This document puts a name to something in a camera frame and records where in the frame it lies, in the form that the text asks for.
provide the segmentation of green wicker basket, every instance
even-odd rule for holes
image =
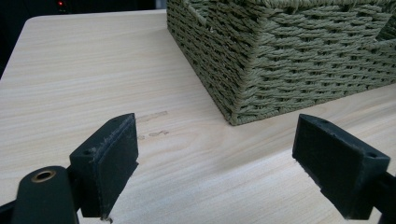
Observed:
[[[168,29],[239,125],[396,82],[396,0],[168,0]]]

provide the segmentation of basket rim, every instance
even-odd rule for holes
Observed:
[[[396,11],[396,0],[228,0],[236,4],[253,4],[259,7],[268,8],[299,8],[299,7],[320,7],[320,6],[346,6],[346,5],[358,5],[358,4],[389,4],[391,13]],[[183,0],[186,5],[191,4],[190,0]]]

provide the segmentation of wooden table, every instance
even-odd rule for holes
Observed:
[[[347,223],[291,157],[298,115],[327,119],[395,159],[395,96],[391,85],[232,127],[168,33],[165,11],[31,19],[0,81],[0,204],[25,175],[67,167],[108,119],[135,112],[140,165],[114,223]],[[374,210],[368,222],[378,219]]]

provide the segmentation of clamp jaw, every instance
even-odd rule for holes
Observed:
[[[0,223],[78,223],[108,218],[137,167],[134,114],[105,123],[70,155],[70,166],[49,166],[24,177],[17,199],[0,207]]]
[[[376,207],[381,223],[396,223],[396,177],[390,157],[325,119],[300,115],[292,157],[347,219],[368,219]]]

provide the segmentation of wood grain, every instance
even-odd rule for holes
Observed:
[[[0,81],[0,204],[25,175],[68,166],[108,119],[135,112],[140,165],[114,223],[347,223],[291,157],[298,115],[396,158],[395,87],[232,127],[168,33],[165,11],[34,18]],[[374,210],[365,223],[378,219]]]

